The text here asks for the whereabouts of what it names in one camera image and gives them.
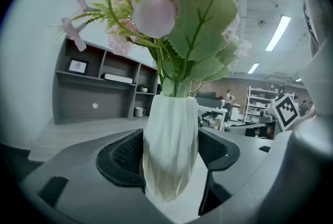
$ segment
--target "small potted plant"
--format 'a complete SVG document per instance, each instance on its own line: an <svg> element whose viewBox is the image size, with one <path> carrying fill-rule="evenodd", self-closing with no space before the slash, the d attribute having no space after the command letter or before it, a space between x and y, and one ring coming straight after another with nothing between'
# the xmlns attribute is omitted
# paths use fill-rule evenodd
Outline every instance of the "small potted plant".
<svg viewBox="0 0 333 224"><path fill-rule="evenodd" d="M149 89L149 85L144 85L144 84L140 84L139 88L138 88L139 92L143 92L143 93L148 92L148 89Z"/></svg>

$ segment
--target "ceiling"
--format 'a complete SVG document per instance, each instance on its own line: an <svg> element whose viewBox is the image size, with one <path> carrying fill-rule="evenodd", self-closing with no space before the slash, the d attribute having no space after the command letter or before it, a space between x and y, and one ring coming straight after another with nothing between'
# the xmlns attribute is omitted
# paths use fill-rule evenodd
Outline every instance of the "ceiling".
<svg viewBox="0 0 333 224"><path fill-rule="evenodd" d="M260 65L252 77L265 79L271 74L281 74L296 80L311 60L309 36L303 20L303 0L237 0L241 24L238 35L253 47L247 57L232 65L233 76L247 76L252 65ZM280 19L291 21L273 51L265 51Z"/></svg>

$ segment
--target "white wall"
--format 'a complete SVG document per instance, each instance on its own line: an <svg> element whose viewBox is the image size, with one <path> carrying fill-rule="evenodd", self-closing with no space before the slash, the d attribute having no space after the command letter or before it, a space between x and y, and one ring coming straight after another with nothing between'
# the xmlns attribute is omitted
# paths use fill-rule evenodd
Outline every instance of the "white wall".
<svg viewBox="0 0 333 224"><path fill-rule="evenodd" d="M14 0L0 30L0 142L30 149L52 118L52 84L56 59L64 36L48 27L72 17L75 0ZM107 47L104 26L94 23L82 38ZM152 64L146 49L129 56Z"/></svg>

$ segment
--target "metal shelving rack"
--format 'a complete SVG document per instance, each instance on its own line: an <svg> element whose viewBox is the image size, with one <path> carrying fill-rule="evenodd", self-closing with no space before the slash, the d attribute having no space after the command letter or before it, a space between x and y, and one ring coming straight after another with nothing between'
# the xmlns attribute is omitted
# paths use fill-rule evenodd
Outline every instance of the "metal shelving rack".
<svg viewBox="0 0 333 224"><path fill-rule="evenodd" d="M260 111L264 109L268 109L268 106L271 104L272 100L277 96L277 92L270 91L270 90L264 90L259 88L252 88L249 86L246 88L246 98L245 98L245 107L244 107L244 123L251 123L254 121L251 121L247 119L247 117L254 117L256 119L260 118ZM294 97L294 93L288 94L292 99Z"/></svg>

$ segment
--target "bouquet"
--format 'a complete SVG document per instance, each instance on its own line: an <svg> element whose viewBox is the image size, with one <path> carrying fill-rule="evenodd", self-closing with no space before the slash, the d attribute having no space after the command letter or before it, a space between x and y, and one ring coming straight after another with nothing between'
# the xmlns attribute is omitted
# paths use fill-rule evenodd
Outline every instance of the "bouquet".
<svg viewBox="0 0 333 224"><path fill-rule="evenodd" d="M197 104L187 96L198 88L190 90L191 82L199 81L200 88L228 76L230 65L251 47L236 36L235 0L96 0L91 7L77 1L80 12L63 18L61 29L80 51L85 43L79 32L99 20L106 24L112 52L127 55L137 45L156 62L162 95L154 97L151 108L144 171L149 190L173 200L185 189L197 156ZM84 17L89 19L72 25Z"/></svg>

